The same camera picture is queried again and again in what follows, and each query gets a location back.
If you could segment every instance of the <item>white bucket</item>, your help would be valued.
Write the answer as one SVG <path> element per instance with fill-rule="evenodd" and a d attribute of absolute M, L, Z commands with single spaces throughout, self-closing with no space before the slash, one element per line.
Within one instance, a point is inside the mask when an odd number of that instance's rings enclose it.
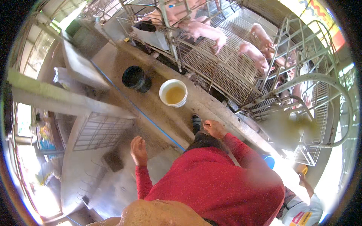
<path fill-rule="evenodd" d="M 185 96 L 184 98 L 178 102 L 178 103 L 175 103 L 173 105 L 167 103 L 166 101 L 166 93 L 173 87 L 180 87 L 182 88 L 184 91 L 185 91 Z M 180 80 L 177 80 L 177 79 L 170 79 L 170 80 L 167 80 L 166 82 L 164 82 L 160 88 L 160 92 L 159 92 L 159 95 L 160 95 L 160 99 L 161 101 L 167 105 L 167 106 L 170 106 L 170 107 L 182 107 L 185 103 L 186 103 L 186 98 L 187 98 L 187 88 L 186 88 L 186 85 L 181 82 Z"/>

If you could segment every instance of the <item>red long sleeve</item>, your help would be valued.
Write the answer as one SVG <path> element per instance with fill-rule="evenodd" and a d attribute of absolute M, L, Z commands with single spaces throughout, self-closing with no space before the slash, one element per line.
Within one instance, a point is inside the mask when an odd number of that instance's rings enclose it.
<path fill-rule="evenodd" d="M 284 200 L 282 180 L 235 136 L 223 140 L 241 167 L 217 148 L 192 149 L 154 186 L 147 169 L 136 168 L 138 197 L 182 202 L 219 226 L 269 225 Z"/>
<path fill-rule="evenodd" d="M 144 199 L 152 189 L 152 181 L 147 166 L 136 166 L 137 197 Z"/>

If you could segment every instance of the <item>person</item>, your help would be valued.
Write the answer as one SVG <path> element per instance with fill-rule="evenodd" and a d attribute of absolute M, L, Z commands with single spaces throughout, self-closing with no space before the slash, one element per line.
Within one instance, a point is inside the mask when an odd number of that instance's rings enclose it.
<path fill-rule="evenodd" d="M 140 136 L 132 140 L 138 200 L 123 210 L 121 218 L 111 220 L 120 221 L 120 226 L 269 225 L 284 199 L 280 177 L 218 121 L 203 124 L 210 135 L 200 131 L 198 115 L 192 115 L 191 121 L 195 141 L 155 185 L 147 170 L 145 140 Z"/>
<path fill-rule="evenodd" d="M 284 202 L 276 218 L 282 220 L 282 223 L 286 226 L 318 225 L 323 214 L 321 202 L 316 193 L 314 193 L 312 186 L 306 181 L 304 174 L 300 174 L 300 181 L 307 189 L 309 198 L 311 199 L 310 204 L 308 205 L 294 194 L 294 192 L 284 187 Z"/>

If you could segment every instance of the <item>white shirt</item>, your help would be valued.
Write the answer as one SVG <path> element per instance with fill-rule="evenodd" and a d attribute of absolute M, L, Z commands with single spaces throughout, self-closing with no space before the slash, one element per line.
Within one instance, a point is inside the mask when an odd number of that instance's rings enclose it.
<path fill-rule="evenodd" d="M 296 196 L 288 203 L 287 207 L 291 209 L 285 209 L 282 217 L 285 226 L 312 226 L 319 222 L 323 210 L 318 196 L 314 194 L 309 205 L 301 201 Z"/>

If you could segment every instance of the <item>yellow liquid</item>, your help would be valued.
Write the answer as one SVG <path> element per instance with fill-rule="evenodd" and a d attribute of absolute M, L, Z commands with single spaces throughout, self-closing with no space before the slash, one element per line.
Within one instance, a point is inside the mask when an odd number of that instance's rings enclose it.
<path fill-rule="evenodd" d="M 166 101 L 170 105 L 174 105 L 178 102 L 180 102 L 185 96 L 185 91 L 183 88 L 175 86 L 172 87 L 170 90 L 166 93 Z"/>

